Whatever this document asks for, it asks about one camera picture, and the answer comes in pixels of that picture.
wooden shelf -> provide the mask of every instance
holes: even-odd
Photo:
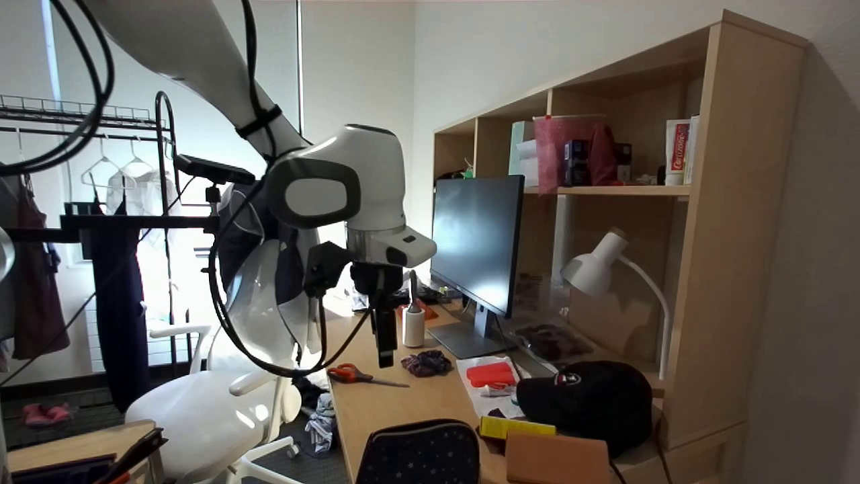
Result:
[[[477,177],[498,177],[512,169],[517,119],[601,112],[646,175],[668,165],[668,120],[700,116],[695,185],[528,187],[517,256],[521,275],[552,280],[606,230],[626,234],[626,256],[672,310],[661,385],[670,451],[748,420],[805,54],[795,35],[726,11],[716,25],[437,131],[437,173],[472,158]],[[629,361],[653,358],[653,292],[622,269],[614,292],[591,310],[570,303],[578,312],[568,326]]]
[[[664,198],[689,198],[689,185],[572,185],[559,187],[566,195],[664,195]]]

monitor stand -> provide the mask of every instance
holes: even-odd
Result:
[[[457,361],[517,350],[515,342],[505,342],[500,331],[490,327],[492,322],[498,322],[494,314],[485,307],[477,307],[473,319],[430,327],[429,335],[450,350]]]

white desk lamp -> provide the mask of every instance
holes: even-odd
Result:
[[[656,292],[661,312],[664,312],[661,350],[660,350],[660,380],[664,381],[668,358],[670,358],[670,331],[672,331],[670,303],[668,303],[668,296],[660,291],[660,284],[648,277],[648,271],[641,264],[622,256],[623,247],[626,247],[626,238],[619,230],[607,230],[591,253],[576,256],[566,265],[562,277],[576,291],[598,299],[611,291],[614,264],[622,260],[623,265],[635,269],[648,282],[648,287]]]

black chair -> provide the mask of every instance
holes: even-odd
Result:
[[[459,420],[426,420],[377,431],[359,484],[478,484],[478,436]]]

white wall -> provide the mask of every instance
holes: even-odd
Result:
[[[711,25],[721,7],[814,44],[739,480],[860,480],[857,3],[420,0],[410,208],[429,229],[437,128]]]
[[[344,123],[390,128],[400,138],[410,181],[410,169],[415,167],[415,6],[387,0],[308,0],[301,11],[308,138],[321,143]],[[325,226],[321,238],[344,244],[344,224]],[[347,299],[352,282],[347,275],[343,275],[336,291],[329,291],[325,303],[333,312],[352,310]]]

